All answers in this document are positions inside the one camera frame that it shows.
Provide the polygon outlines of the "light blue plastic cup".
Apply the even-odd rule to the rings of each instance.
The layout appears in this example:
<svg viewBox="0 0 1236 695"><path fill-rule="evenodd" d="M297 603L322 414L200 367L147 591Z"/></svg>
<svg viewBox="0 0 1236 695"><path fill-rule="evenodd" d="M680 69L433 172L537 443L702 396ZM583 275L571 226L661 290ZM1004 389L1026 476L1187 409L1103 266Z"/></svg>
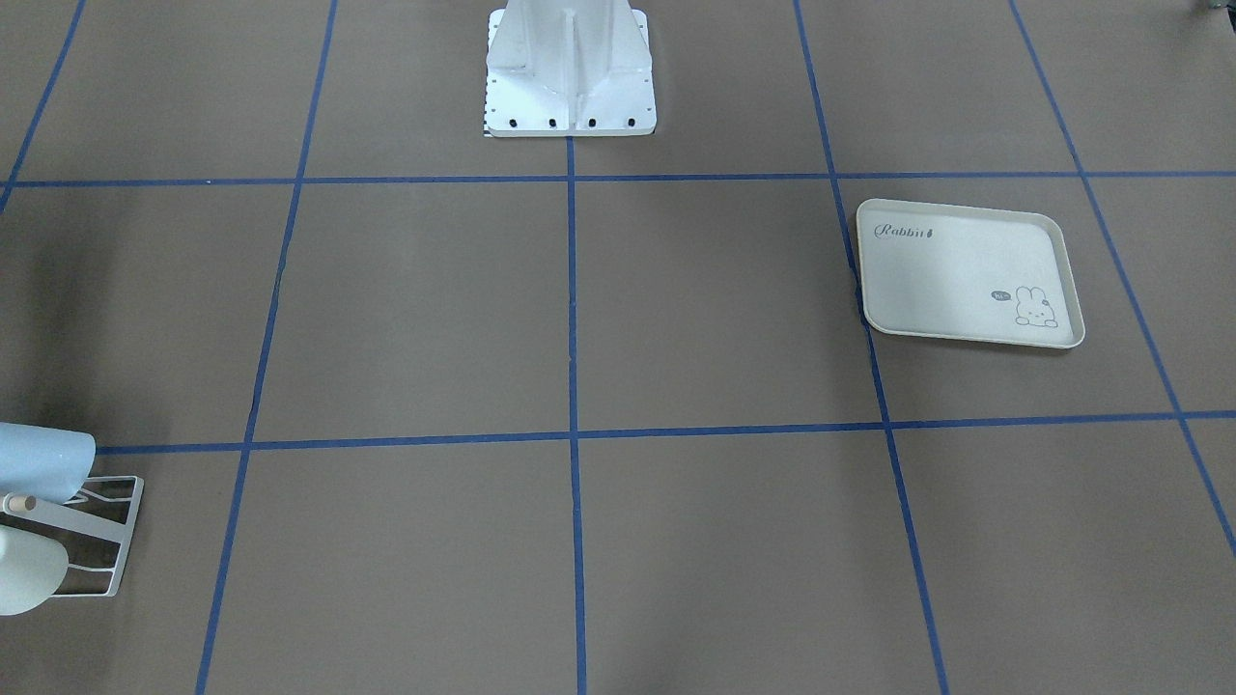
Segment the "light blue plastic cup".
<svg viewBox="0 0 1236 695"><path fill-rule="evenodd" d="M89 479L95 458L96 440L87 432L2 423L1 492L66 503Z"/></svg>

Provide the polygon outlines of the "pale green plastic cup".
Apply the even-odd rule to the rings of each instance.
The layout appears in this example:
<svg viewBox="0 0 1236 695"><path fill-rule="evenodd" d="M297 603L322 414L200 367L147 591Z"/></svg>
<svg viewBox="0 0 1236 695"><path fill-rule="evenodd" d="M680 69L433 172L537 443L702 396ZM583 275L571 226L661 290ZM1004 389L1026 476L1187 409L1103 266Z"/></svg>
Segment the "pale green plastic cup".
<svg viewBox="0 0 1236 695"><path fill-rule="evenodd" d="M68 573L68 552L58 540L1 528L1 616L26 613L57 594Z"/></svg>

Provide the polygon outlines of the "cream plastic tray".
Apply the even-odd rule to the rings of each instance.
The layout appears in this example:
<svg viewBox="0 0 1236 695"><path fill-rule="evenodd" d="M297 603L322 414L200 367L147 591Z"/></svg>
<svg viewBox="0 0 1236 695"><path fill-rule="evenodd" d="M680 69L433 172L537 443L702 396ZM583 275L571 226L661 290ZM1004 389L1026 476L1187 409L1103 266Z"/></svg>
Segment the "cream plastic tray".
<svg viewBox="0 0 1236 695"><path fill-rule="evenodd" d="M890 335L1072 350L1086 334L1051 216L871 198L854 214L861 313Z"/></svg>

